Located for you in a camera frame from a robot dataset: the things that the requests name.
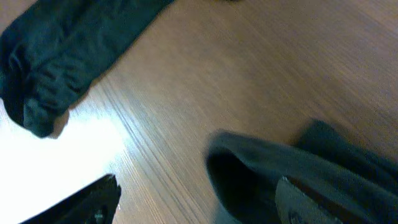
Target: wooden table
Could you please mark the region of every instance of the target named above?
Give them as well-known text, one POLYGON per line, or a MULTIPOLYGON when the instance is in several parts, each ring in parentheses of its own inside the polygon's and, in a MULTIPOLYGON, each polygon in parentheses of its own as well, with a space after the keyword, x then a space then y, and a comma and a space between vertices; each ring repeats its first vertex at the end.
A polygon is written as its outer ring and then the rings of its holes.
MULTIPOLYGON (((2 0, 0 29, 32 3, 2 0)), ((176 0, 58 137, 33 137, 0 107, 4 223, 107 172, 123 188, 115 223, 230 223, 203 163, 217 129, 288 144, 318 118, 397 162, 397 11, 395 0, 176 0)))

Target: dark green fabric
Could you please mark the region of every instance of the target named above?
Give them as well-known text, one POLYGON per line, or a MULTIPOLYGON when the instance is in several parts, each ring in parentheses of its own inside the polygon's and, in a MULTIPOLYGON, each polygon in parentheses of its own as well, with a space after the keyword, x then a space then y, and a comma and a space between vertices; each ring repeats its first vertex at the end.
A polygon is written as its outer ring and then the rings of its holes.
POLYGON ((347 143, 321 121, 295 147, 219 133, 206 166, 220 202, 243 223, 280 223, 274 197, 283 176, 370 223, 398 223, 398 166, 347 143))
POLYGON ((173 0, 39 0, 0 37, 0 97, 40 137, 173 0))

